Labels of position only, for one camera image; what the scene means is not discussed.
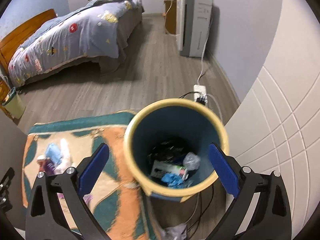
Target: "metal bolt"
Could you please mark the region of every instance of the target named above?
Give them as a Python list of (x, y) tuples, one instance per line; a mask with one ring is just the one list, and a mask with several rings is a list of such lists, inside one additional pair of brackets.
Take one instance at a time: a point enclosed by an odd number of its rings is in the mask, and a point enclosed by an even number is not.
[(243, 172), (245, 172), (245, 173), (250, 173), (250, 172), (251, 172), (251, 169), (250, 169), (248, 166), (244, 166), (244, 167), (242, 168), (242, 170), (243, 170)]
[(75, 168), (74, 167), (67, 168), (67, 173), (68, 174), (72, 174), (74, 172), (75, 172)]
[(273, 174), (274, 174), (276, 177), (280, 177), (280, 175), (281, 175), (279, 171), (274, 171)]
[(37, 175), (38, 178), (42, 178), (43, 176), (44, 176), (44, 172), (43, 171), (39, 172), (38, 175)]

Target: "yellow rim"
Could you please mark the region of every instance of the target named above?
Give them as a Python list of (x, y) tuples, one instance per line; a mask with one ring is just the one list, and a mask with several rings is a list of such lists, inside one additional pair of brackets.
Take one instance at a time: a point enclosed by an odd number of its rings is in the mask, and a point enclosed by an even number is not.
[(204, 190), (205, 188), (209, 187), (213, 182), (215, 182), (215, 180), (218, 178), (217, 173), (215, 171), (207, 179), (195, 186), (184, 189), (171, 189), (151, 181), (140, 171), (139, 167), (137, 166), (133, 158), (132, 137), (138, 124), (142, 121), (143, 118), (145, 118), (151, 112), (167, 106), (187, 107), (205, 116), (217, 130), (222, 151), (226, 155), (229, 155), (229, 143), (226, 129), (224, 128), (220, 119), (216, 116), (214, 112), (212, 112), (207, 107), (188, 99), (171, 98), (157, 101), (149, 106), (146, 106), (140, 112), (138, 112), (136, 116), (131, 120), (124, 134), (124, 156), (126, 159), (126, 163), (135, 179), (145, 189), (150, 189), (154, 193), (170, 197), (183, 197), (187, 195), (194, 195), (195, 193)]

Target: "plastic bag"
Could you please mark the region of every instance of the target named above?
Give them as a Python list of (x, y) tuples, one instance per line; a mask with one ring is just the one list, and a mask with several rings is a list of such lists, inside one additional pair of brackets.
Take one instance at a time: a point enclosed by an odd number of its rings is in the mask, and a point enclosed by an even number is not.
[(175, 227), (166, 228), (163, 240), (184, 240), (187, 238), (187, 225), (182, 223)]
[(198, 155), (189, 152), (183, 160), (183, 166), (185, 166), (188, 171), (197, 170), (200, 166), (200, 160)]

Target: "yellow bin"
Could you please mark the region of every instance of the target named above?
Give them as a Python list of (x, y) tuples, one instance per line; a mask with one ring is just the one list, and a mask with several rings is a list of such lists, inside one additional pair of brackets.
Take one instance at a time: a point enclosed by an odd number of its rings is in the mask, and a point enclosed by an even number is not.
[[(172, 136), (187, 140), (201, 158), (199, 169), (190, 178), (193, 183), (189, 188), (165, 187), (149, 177), (148, 154)], [(212, 142), (229, 155), (227, 132), (214, 112), (188, 99), (165, 99), (145, 107), (132, 119), (124, 135), (124, 155), (147, 196), (183, 202), (218, 178), (208, 159)]]
[(2, 106), (15, 118), (20, 119), (26, 109), (25, 104), (21, 101), (21, 98), (17, 94), (16, 88), (9, 91), (5, 97)]

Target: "wooden floor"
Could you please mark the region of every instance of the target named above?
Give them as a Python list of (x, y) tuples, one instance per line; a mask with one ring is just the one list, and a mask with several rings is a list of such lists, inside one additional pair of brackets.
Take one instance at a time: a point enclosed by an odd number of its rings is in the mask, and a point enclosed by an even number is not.
[[(24, 86), (20, 96), (27, 107), (18, 127), (27, 133), (35, 123), (110, 114), (123, 109), (140, 110), (155, 101), (192, 91), (201, 61), (179, 56), (175, 38), (164, 34), (163, 25), (162, 16), (144, 16), (129, 38), (126, 61), (110, 75), (100, 77), (98, 64), (83, 63)], [(237, 100), (218, 67), (209, 61), (205, 61), (204, 67), (206, 72), (200, 83), (218, 100), (226, 124), (238, 107)], [(213, 101), (209, 106), (219, 115)], [(205, 238), (224, 214), (224, 190), (218, 181), (214, 186), (214, 200), (193, 239)], [(204, 209), (211, 198), (211, 189), (205, 190), (202, 197)], [(186, 221), (195, 202), (195, 196), (181, 204), (153, 199), (163, 227)]]

